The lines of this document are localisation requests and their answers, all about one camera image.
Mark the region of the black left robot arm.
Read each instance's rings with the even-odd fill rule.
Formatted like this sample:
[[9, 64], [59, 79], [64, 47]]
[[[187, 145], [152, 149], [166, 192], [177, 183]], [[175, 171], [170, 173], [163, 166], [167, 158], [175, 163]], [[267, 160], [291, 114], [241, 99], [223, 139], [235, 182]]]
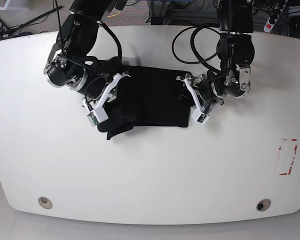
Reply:
[[[251, 63], [255, 48], [251, 33], [254, 31], [251, 0], [216, 0], [217, 23], [194, 26], [190, 48], [196, 57], [194, 64], [207, 68], [206, 74], [177, 77], [191, 93], [200, 115], [207, 116], [211, 108], [223, 104], [228, 96], [242, 98], [251, 89]], [[197, 34], [208, 29], [219, 35], [216, 52], [204, 59], [195, 45]]]

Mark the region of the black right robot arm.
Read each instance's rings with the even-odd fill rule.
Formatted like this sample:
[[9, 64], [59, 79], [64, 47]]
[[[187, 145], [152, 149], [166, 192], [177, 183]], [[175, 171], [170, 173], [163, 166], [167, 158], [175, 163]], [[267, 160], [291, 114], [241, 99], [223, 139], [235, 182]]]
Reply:
[[[122, 10], [126, 3], [125, 0], [75, 0], [69, 9], [70, 15], [59, 24], [56, 42], [43, 73], [52, 86], [67, 86], [83, 95], [82, 104], [88, 112], [93, 110], [91, 103], [100, 99], [116, 74], [120, 75], [120, 83], [106, 94], [106, 102], [123, 98], [133, 80], [123, 69], [120, 41], [105, 24], [111, 11]], [[99, 28], [111, 36], [117, 47], [117, 55], [109, 60], [90, 55]]]

